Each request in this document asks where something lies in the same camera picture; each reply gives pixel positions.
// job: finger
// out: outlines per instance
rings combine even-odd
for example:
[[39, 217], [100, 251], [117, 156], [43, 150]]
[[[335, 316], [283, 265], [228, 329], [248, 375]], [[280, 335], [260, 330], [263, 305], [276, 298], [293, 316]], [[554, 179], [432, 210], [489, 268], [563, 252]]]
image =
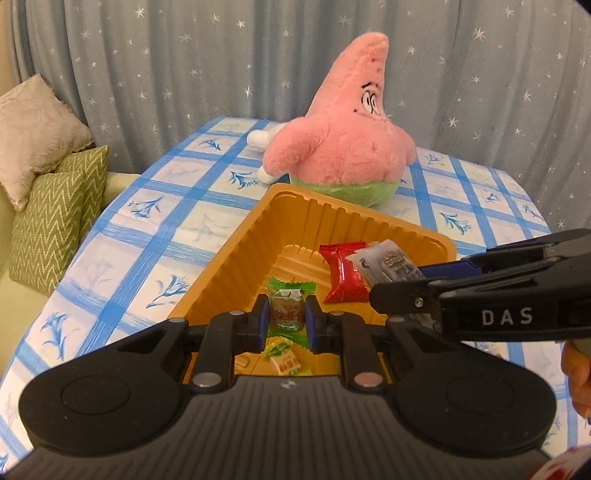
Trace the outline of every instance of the finger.
[[573, 408], [575, 412], [581, 415], [584, 419], [591, 417], [591, 407], [574, 401]]
[[591, 407], [591, 382], [580, 387], [573, 380], [569, 380], [569, 393], [573, 402]]
[[567, 377], [581, 386], [589, 379], [591, 361], [579, 352], [572, 342], [567, 342], [562, 351], [561, 367]]

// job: table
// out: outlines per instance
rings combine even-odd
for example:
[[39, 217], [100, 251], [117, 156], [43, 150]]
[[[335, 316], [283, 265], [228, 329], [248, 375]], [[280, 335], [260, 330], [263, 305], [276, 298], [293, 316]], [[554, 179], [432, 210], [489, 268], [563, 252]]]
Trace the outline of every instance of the table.
[[[30, 450], [18, 397], [33, 376], [165, 319], [262, 197], [261, 152], [246, 144], [265, 120], [216, 118], [154, 163], [100, 216], [56, 292], [24, 335], [0, 384], [0, 472]], [[549, 233], [509, 175], [418, 149], [379, 210], [437, 230], [458, 257]], [[558, 399], [545, 449], [588, 443], [568, 398], [560, 345], [475, 343], [542, 375]]]

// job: curtain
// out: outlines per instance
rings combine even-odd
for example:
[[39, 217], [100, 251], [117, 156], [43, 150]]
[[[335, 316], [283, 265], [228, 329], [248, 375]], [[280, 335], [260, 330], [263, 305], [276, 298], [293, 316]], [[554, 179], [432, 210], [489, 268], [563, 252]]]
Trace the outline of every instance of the curtain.
[[218, 115], [305, 113], [357, 35], [390, 38], [384, 105], [417, 145], [507, 171], [554, 230], [591, 224], [590, 19], [571, 0], [9, 0], [40, 72], [142, 172]]

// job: orange plastic tray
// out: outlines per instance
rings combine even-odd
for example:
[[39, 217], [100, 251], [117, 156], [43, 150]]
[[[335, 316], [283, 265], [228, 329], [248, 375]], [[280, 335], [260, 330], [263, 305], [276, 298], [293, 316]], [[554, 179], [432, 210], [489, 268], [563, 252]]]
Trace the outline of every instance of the orange plastic tray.
[[[385, 319], [369, 303], [322, 303], [330, 290], [330, 272], [318, 249], [323, 244], [369, 243], [387, 238], [417, 265], [456, 259], [453, 242], [440, 233], [309, 190], [276, 184], [242, 221], [169, 317], [184, 317], [190, 325], [202, 325], [218, 313], [249, 311], [256, 296], [267, 293], [269, 278], [275, 277], [290, 282], [314, 281], [316, 296], [325, 311], [347, 310], [368, 323], [383, 324]], [[251, 360], [243, 370], [260, 373], [255, 371], [255, 364]], [[329, 373], [323, 368], [312, 370], [316, 370], [315, 374], [320, 370]]]

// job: sofa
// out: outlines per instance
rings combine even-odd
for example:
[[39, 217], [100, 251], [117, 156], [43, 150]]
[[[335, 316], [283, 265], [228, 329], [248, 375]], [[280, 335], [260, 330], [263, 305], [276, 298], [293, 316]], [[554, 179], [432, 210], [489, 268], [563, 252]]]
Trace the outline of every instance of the sofa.
[[[107, 173], [103, 205], [107, 207], [139, 175]], [[0, 372], [4, 372], [23, 334], [41, 313], [48, 297], [8, 276], [15, 210], [0, 187]]]

